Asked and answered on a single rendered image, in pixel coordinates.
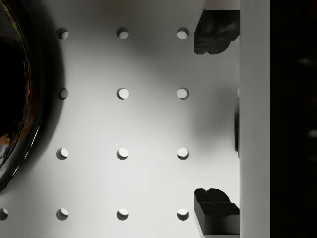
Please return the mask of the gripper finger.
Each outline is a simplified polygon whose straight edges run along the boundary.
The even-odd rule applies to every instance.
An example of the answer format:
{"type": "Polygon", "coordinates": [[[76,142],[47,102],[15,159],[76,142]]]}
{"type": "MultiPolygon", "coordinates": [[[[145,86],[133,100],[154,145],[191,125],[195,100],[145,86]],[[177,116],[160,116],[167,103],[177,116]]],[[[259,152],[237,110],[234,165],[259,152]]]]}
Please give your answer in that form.
{"type": "Polygon", "coordinates": [[[194,31],[194,52],[215,55],[240,35],[239,10],[203,10],[194,31]]]}
{"type": "Polygon", "coordinates": [[[195,189],[194,212],[203,235],[240,234],[240,209],[219,189],[195,189]]]}

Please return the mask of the black plate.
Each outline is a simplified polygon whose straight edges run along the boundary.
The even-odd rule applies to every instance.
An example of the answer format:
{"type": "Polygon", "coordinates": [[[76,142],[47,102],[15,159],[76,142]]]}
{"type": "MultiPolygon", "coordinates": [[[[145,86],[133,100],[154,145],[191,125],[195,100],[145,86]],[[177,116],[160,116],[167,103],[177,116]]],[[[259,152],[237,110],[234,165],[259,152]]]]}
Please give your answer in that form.
{"type": "Polygon", "coordinates": [[[44,110],[44,66],[22,0],[0,0],[0,192],[26,160],[44,110]]]}

